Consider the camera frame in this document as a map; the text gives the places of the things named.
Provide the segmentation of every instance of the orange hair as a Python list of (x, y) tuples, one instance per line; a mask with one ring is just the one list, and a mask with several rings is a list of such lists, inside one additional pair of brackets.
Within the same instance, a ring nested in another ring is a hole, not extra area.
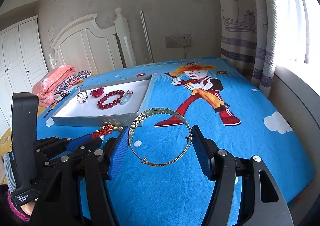
[(216, 68), (217, 68), (216, 66), (212, 66), (212, 65), (202, 66), (200, 64), (180, 66), (174, 72), (170, 73), (170, 75), (177, 77), (186, 71), (205, 71), (205, 70), (214, 70)]

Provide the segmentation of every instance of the striped curtain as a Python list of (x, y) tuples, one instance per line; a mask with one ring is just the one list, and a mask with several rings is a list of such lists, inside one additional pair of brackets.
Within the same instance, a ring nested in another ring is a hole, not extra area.
[(268, 96), (275, 70), (276, 0), (220, 3), (221, 57)]

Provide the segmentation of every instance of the sailboat print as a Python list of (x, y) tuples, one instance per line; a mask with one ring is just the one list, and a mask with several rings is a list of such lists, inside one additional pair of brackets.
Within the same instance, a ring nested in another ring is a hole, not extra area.
[(253, 33), (256, 29), (255, 16), (253, 11), (246, 10), (243, 22), (238, 21), (239, 18), (239, 0), (232, 0), (237, 2), (238, 14), (237, 20), (227, 19), (223, 17), (223, 22), (227, 32), (250, 32)]

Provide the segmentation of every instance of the blue blanket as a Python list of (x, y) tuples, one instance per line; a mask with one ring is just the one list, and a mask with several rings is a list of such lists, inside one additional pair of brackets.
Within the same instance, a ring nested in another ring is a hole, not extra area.
[[(155, 75), (155, 87), (149, 108), (179, 109), (185, 113), (190, 126), (197, 124), (204, 137), (213, 139), (219, 148), (227, 149), (236, 157), (261, 156), (287, 202), (313, 179), (314, 168), (288, 123), (259, 90), (220, 58), (144, 64), (89, 77), (81, 86), (150, 74)], [(216, 101), (190, 95), (192, 88), (203, 88)], [(51, 112), (47, 113), (49, 107), (38, 118), (38, 139), (76, 138), (98, 129), (50, 125), (51, 114), (73, 92), (54, 105)], [(176, 157), (185, 147), (184, 137), (188, 131), (184, 125), (167, 126), (174, 122), (164, 114), (146, 119), (134, 134), (137, 153), (147, 156), (151, 162), (166, 162)], [(155, 124), (166, 126), (154, 127)], [(116, 135), (113, 132), (105, 140)], [(107, 185), (121, 226), (186, 226), (201, 224), (214, 182), (203, 175), (191, 146), (180, 160), (165, 167), (143, 165), (128, 149), (121, 173)], [(237, 220), (241, 178), (235, 186), (229, 225)], [(81, 181), (81, 200), (84, 215), (90, 217), (84, 180)]]

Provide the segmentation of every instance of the wardrobe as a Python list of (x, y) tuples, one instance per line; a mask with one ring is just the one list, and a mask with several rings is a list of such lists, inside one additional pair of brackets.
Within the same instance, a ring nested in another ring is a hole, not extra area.
[(0, 136), (11, 126), (12, 94), (31, 92), (33, 85), (48, 72), (37, 17), (0, 31)]

